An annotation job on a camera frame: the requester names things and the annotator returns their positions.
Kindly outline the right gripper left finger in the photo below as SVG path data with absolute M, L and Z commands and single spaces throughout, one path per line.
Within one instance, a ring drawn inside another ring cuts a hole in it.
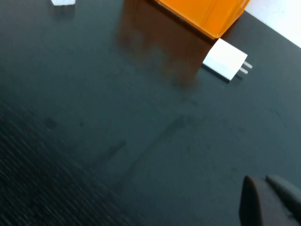
M 245 176 L 239 219 L 242 226 L 293 226 L 294 216 L 273 188 L 257 177 Z

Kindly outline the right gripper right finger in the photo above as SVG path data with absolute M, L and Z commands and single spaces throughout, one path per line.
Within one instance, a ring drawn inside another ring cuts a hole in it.
M 266 182 L 278 195 L 295 219 L 301 218 L 301 190 L 277 175 L 267 175 Z

